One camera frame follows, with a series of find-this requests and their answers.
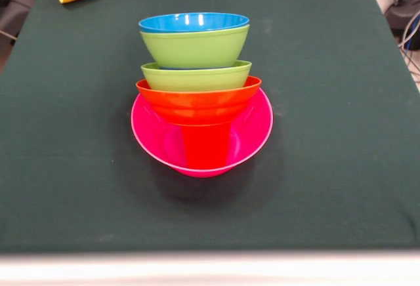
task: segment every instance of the blue bowl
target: blue bowl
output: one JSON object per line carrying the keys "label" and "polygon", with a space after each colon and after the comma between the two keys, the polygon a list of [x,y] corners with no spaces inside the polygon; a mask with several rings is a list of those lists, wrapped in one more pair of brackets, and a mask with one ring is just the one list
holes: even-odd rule
{"label": "blue bowl", "polygon": [[248,17],[222,12],[186,12],[141,20],[140,30],[148,33],[199,32],[238,28],[248,25]]}

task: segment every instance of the orange bowl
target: orange bowl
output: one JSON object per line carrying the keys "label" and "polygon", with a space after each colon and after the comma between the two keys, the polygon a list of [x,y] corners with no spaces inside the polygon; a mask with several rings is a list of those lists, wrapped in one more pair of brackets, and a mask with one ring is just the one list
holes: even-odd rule
{"label": "orange bowl", "polygon": [[154,91],[145,79],[136,86],[164,120],[177,125],[214,125],[233,121],[255,95],[261,80],[248,76],[243,87],[227,91]]}

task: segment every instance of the stacked bowls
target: stacked bowls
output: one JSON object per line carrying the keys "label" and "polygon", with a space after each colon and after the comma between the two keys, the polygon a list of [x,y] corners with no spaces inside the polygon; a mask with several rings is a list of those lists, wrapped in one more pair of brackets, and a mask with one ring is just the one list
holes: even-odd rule
{"label": "stacked bowls", "polygon": [[238,60],[249,19],[215,12],[141,20],[140,34],[156,62],[143,65],[136,87],[163,121],[180,128],[187,169],[226,165],[232,122],[261,80]]}

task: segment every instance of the red cup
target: red cup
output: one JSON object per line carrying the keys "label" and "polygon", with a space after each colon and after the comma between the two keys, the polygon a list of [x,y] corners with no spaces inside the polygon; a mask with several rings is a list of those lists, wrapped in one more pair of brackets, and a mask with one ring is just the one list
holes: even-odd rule
{"label": "red cup", "polygon": [[226,165],[230,124],[181,125],[188,168],[214,169]]}

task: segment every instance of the table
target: table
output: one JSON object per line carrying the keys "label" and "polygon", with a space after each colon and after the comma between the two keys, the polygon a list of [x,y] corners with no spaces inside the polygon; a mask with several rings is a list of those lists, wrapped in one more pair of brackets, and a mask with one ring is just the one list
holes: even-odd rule
{"label": "table", "polygon": [[[274,129],[209,180],[148,156],[137,22],[244,14]],[[0,76],[0,252],[418,248],[420,97],[375,0],[37,0]]]}

